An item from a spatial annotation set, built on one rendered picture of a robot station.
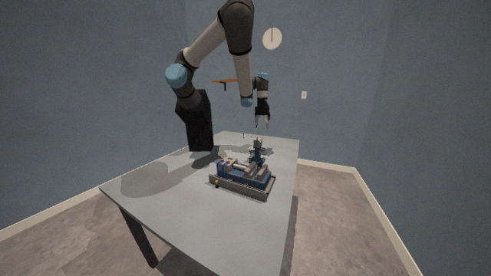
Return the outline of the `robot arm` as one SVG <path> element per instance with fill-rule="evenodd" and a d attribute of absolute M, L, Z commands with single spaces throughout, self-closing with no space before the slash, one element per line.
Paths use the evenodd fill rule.
<path fill-rule="evenodd" d="M 251 76 L 249 52 L 252 50 L 254 13 L 253 0 L 228 0 L 217 11 L 217 19 L 190 49 L 184 48 L 178 53 L 174 64 L 166 69 L 165 78 L 182 108 L 193 109 L 201 102 L 201 95 L 192 84 L 193 74 L 201 61 L 225 39 L 236 69 L 241 105 L 252 106 L 253 88 L 257 88 L 257 97 L 268 96 L 269 75 L 258 73 L 257 77 Z"/>

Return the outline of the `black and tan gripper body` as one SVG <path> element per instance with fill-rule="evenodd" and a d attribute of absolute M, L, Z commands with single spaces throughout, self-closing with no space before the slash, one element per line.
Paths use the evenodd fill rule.
<path fill-rule="evenodd" d="M 267 107 L 265 107 L 265 100 L 267 100 L 268 98 L 267 97 L 263 97 L 263 98 L 259 98 L 257 97 L 257 108 L 255 107 L 255 115 L 263 115 L 265 116 L 266 113 L 267 113 Z M 263 100 L 264 100 L 264 104 L 263 104 Z M 260 104 L 260 101 L 261 101 L 261 104 Z M 264 106 L 263 106 L 264 105 Z"/>

